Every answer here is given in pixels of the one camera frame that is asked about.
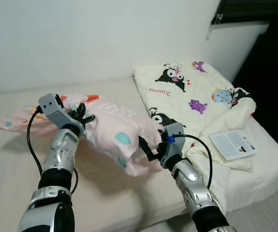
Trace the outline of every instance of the silver arm segment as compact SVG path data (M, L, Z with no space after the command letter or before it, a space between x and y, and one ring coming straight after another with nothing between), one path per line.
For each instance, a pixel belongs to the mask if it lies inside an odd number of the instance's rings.
M44 160L43 172L51 168L63 168L72 173L78 143L79 138L72 131L59 130Z
M149 161L158 159L163 168L171 171L176 185L183 194L187 210L194 220L198 232L236 232L230 227L225 216L204 185L203 177L188 159L182 158L184 137L175 135L184 134L181 123L173 123L159 130L162 142L159 144L158 154L154 155L147 142L139 137L140 147L146 153Z
M71 178L79 137L83 135L85 106L67 114L57 94L49 93L39 99L41 110L59 131L48 155L38 189L34 191L22 219L18 232L74 232L74 214L71 202Z

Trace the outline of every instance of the cartoon character print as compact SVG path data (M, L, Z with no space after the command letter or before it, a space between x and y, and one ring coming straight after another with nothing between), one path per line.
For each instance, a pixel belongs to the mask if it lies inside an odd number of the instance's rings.
M234 107L235 105L237 105L238 101L241 98L250 98L250 94L244 92L242 89L238 89L238 90L233 90L231 93L232 96L232 107Z
M203 64L204 64L204 62L202 62L202 61L199 61L199 62L196 62L196 61L194 61L193 63L192 63L192 66L196 69L196 70L199 70L200 72L202 72L202 73L206 73L206 71L203 69Z
M245 150L244 147L240 147L240 148L239 148L239 152L246 152L246 150Z
M179 87L183 92L185 91L185 83L184 81L184 75L181 73L181 65L170 65L170 64L164 64L166 69L163 71L162 76L155 80L157 81L163 81L168 83L173 83L177 87Z
M157 113L157 108L156 107L152 107L148 110L150 117L155 120L156 122L158 122L159 124L163 125L163 126L167 126L170 125L172 123L175 123L177 121L175 121L172 118L169 118L167 115L163 114L163 113Z
M206 106L207 106L207 104L201 104L197 100L191 100L188 104L192 110L199 111L200 114L203 114L203 111L206 110Z
M222 90L222 89L216 89L212 93L212 99L215 102L220 103L231 103L232 102L232 96L231 96L232 90Z

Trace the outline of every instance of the floor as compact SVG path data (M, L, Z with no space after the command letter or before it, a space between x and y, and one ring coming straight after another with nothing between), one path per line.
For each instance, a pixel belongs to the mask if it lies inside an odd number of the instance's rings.
M262 202L227 213L229 224L238 232L278 232L278 192ZM160 222L140 232L196 232L188 215Z

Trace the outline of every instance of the white mattress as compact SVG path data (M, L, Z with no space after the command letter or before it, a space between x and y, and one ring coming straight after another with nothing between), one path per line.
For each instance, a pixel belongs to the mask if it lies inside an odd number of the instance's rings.
M0 95L0 117L36 103L48 92L101 94L147 114L134 81L122 79ZM245 132L262 152L253 158L253 173L231 171L225 193L228 211L262 200L278 189L278 145L254 119ZM31 142L42 161L50 141L32 137ZM134 231L185 212L182 195L167 170L129 177L83 142L76 153L76 167L80 177L73 195L76 232ZM0 232L16 231L38 181L25 135L0 131Z

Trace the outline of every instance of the pillowcase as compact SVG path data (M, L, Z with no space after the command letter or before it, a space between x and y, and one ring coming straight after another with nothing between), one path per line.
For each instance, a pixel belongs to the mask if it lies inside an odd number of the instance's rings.
M138 136L146 139L150 147L161 142L158 129L162 126L148 116L114 102L106 101L98 95L61 95L65 111L76 110L80 103L87 109L85 116L95 115L96 119L87 123L84 133L88 144L112 158L127 174L139 176L151 170L161 170L157 161L149 163L139 149ZM0 130L27 132L28 122L37 105L26 106L0 119ZM38 114L30 128L31 135L54 136L57 127L43 114Z

